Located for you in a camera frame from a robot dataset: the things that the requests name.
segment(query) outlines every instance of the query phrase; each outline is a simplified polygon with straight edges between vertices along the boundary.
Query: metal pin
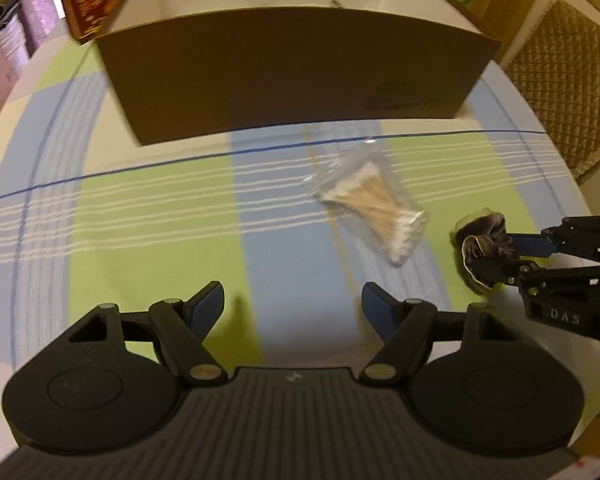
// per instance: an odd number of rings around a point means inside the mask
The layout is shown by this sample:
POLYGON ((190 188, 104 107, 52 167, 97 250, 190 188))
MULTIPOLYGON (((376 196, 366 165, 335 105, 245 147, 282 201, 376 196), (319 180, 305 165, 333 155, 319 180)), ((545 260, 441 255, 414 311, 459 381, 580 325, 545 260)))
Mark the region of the metal pin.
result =
POLYGON ((375 381, 388 381, 398 374, 395 367, 385 363, 375 363, 365 368, 365 375, 375 381))
POLYGON ((189 375, 199 381, 213 381, 222 375, 222 368, 212 364, 195 365, 189 375))

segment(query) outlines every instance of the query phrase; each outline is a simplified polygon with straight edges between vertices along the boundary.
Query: table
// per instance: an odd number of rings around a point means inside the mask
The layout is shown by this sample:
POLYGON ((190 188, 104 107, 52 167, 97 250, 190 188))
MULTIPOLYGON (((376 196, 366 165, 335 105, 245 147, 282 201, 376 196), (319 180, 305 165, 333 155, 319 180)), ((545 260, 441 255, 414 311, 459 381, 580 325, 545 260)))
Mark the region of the table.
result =
MULTIPOLYGON (((205 345, 225 367, 359 369, 379 345, 361 313, 363 283, 441 310, 478 300, 456 271, 450 231, 484 207, 502 211, 514 232, 587 214, 495 63, 453 120, 293 124, 139 146, 96 48, 77 45, 61 25, 0 115, 0 393, 95 305, 141 310, 189 298, 210 280, 224 285, 226 306, 205 345), (400 269, 302 186, 365 137, 381 138, 430 213, 426 238, 400 269)), ((490 301, 580 378, 590 420, 600 409, 600 344, 526 321, 512 288, 490 301)), ((0 458, 12 447, 0 412, 0 458)))

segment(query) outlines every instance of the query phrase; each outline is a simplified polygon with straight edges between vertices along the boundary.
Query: clear plastic bag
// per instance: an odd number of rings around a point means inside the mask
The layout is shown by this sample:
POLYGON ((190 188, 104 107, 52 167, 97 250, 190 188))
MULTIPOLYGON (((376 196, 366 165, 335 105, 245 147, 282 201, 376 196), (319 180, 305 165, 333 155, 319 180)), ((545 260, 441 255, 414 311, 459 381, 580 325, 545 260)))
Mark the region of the clear plastic bag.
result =
POLYGON ((407 260, 424 234, 427 213, 409 195, 389 159, 372 140, 343 152, 305 184, 394 266, 407 260))

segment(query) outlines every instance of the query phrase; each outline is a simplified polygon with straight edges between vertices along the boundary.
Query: open box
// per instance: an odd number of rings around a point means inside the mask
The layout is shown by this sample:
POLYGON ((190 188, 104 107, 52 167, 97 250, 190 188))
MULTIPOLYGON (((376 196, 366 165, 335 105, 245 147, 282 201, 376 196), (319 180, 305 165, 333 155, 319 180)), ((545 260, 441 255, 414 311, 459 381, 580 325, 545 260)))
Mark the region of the open box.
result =
POLYGON ((141 144, 451 118, 498 48, 452 0, 120 0, 96 44, 141 144))

